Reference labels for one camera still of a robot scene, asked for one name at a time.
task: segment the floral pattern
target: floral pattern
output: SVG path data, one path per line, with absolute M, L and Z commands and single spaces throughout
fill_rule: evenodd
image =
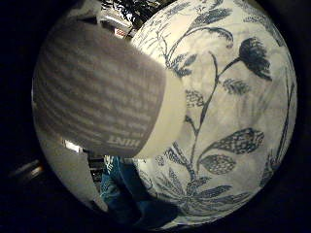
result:
M 244 27 L 234 28 L 237 23 Z M 258 33 L 258 23 L 263 32 Z M 285 61 L 291 59 L 281 39 L 270 19 L 241 0 L 176 1 L 133 38 L 136 48 L 172 70 L 186 90 L 181 137 L 163 154 L 136 163 L 153 184 L 150 193 L 179 207 L 171 225 L 228 215 L 279 166 L 293 133 L 295 108 L 293 65 L 276 61 L 271 53 L 274 49 Z M 276 66 L 287 69 L 289 100 L 277 115 L 271 111 L 279 103 L 273 93 L 284 94 L 284 79 Z M 243 117 L 252 120 L 240 118 L 234 106 L 250 109 Z

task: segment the black leaf pattern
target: black leaf pattern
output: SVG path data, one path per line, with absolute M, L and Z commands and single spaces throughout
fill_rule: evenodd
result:
M 281 161 L 278 161 L 273 156 L 273 151 L 271 150 L 265 161 L 264 170 L 263 170 L 262 177 L 259 183 L 260 187 L 264 187 L 268 183 L 268 181 L 270 181 L 270 179 L 272 178 L 272 175 L 279 167 L 280 162 Z
M 274 40 L 278 43 L 279 47 L 285 45 L 285 41 L 278 31 L 278 29 L 274 26 L 273 22 L 270 18 L 268 18 L 264 13 L 260 10 L 252 7 L 249 3 L 241 0 L 233 0 L 236 5 L 243 9 L 243 11 L 249 14 L 249 17 L 244 18 L 245 22 L 259 23 L 261 24 L 265 30 L 270 33 L 270 35 L 274 38 Z
M 183 54 L 179 54 L 178 56 L 176 56 L 171 63 L 171 67 L 177 68 L 179 63 L 183 61 L 187 55 L 188 55 L 187 53 L 183 53 Z
M 153 188 L 152 180 L 148 177 L 147 173 L 145 173 L 143 170 L 139 170 L 139 177 L 142 179 L 143 184 L 147 190 L 150 190 Z
M 236 162 L 229 156 L 213 154 L 203 158 L 200 163 L 214 175 L 223 175 L 233 170 Z
M 176 174 L 174 173 L 173 169 L 172 168 L 169 168 L 169 178 L 170 180 L 172 181 L 172 183 L 174 184 L 175 187 L 177 187 L 177 189 L 179 190 L 179 192 L 181 194 L 184 194 L 184 190 L 183 190 L 183 187 L 182 187 L 182 184 L 181 182 L 178 180 L 178 177 L 176 176 Z
M 206 24 L 211 24 L 213 22 L 222 20 L 225 17 L 228 17 L 231 14 L 231 12 L 232 12 L 232 9 L 215 9 L 215 10 L 211 10 L 209 12 L 203 13 L 194 20 L 189 30 L 195 27 L 204 26 Z
M 176 75 L 179 77 L 179 78 L 182 78 L 184 76 L 188 76 L 192 73 L 192 71 L 190 69 L 174 69 Z
M 187 58 L 187 60 L 184 63 L 184 66 L 190 66 L 196 59 L 196 54 L 191 55 Z
M 224 2 L 224 0 L 215 0 L 215 3 L 211 6 L 210 10 L 213 10 L 213 9 L 217 8 L 217 7 L 220 6 L 223 2 Z
M 220 38 L 225 38 L 230 44 L 227 46 L 228 48 L 232 48 L 233 46 L 233 35 L 228 30 L 225 30 L 221 27 L 209 27 L 208 28 L 210 33 L 218 33 Z
M 172 150 L 171 148 L 166 150 L 164 155 L 171 161 L 173 161 L 174 163 L 178 163 L 181 165 L 185 165 L 187 163 L 186 159 L 182 156 L 180 156 L 180 154 L 177 154 L 174 150 Z
M 213 143 L 204 152 L 211 149 L 218 149 L 236 154 L 250 153 L 261 145 L 263 138 L 264 134 L 261 131 L 253 128 L 245 128 Z
M 187 188 L 186 188 L 186 193 L 187 195 L 194 195 L 194 193 L 196 192 L 196 190 L 207 183 L 207 181 L 209 181 L 210 178 L 208 177 L 202 177 L 199 179 L 196 179 L 190 183 L 187 184 Z
M 172 17 L 176 15 L 178 12 L 182 11 L 184 8 L 188 7 L 190 5 L 190 2 L 182 3 L 182 4 L 177 4 L 174 6 L 172 9 L 168 10 L 166 12 L 166 15 L 168 17 Z
M 230 185 L 220 185 L 211 189 L 204 190 L 197 194 L 199 198 L 213 198 L 231 189 Z
M 270 62 L 266 59 L 266 49 L 258 38 L 253 37 L 243 41 L 239 57 L 250 71 L 264 80 L 272 81 L 269 71 Z
M 245 201 L 245 199 L 247 199 L 250 195 L 251 195 L 251 193 L 244 192 L 244 193 L 241 193 L 238 195 L 228 195 L 225 197 L 213 199 L 213 200 L 211 200 L 211 202 L 212 203 L 223 203 L 223 204 L 237 204 L 237 203 L 240 203 L 242 201 Z
M 170 193 L 171 195 L 176 195 L 176 194 L 183 194 L 184 191 L 178 189 L 172 182 L 170 182 L 166 176 L 162 174 L 162 178 L 158 178 L 161 183 L 158 183 L 157 185 L 163 190 L 166 191 L 167 193 Z
M 243 95 L 251 90 L 251 87 L 241 80 L 227 79 L 223 83 L 224 89 L 229 94 Z

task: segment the dark background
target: dark background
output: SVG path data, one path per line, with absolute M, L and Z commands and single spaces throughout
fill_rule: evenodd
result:
M 51 26 L 75 2 L 0 2 L 0 232 L 138 232 L 117 227 L 108 216 L 97 215 L 76 200 L 52 173 L 34 132 L 30 90 L 36 57 Z M 259 2 L 284 35 L 294 59 L 298 82 L 294 137 L 281 167 L 252 201 L 189 232 L 311 232 L 311 7 L 308 0 Z M 22 180 L 27 171 L 8 177 L 35 159 L 42 168 L 38 176 L 27 182 Z

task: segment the light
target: light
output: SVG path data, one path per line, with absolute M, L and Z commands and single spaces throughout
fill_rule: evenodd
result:
M 74 150 L 75 152 L 80 151 L 80 147 L 78 145 L 75 145 L 67 140 L 65 140 L 65 147 L 69 150 Z

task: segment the person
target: person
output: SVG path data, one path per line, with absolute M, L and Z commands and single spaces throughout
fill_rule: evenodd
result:
M 150 230 L 178 215 L 176 206 L 148 193 L 131 159 L 106 156 L 100 196 L 113 219 L 121 225 Z

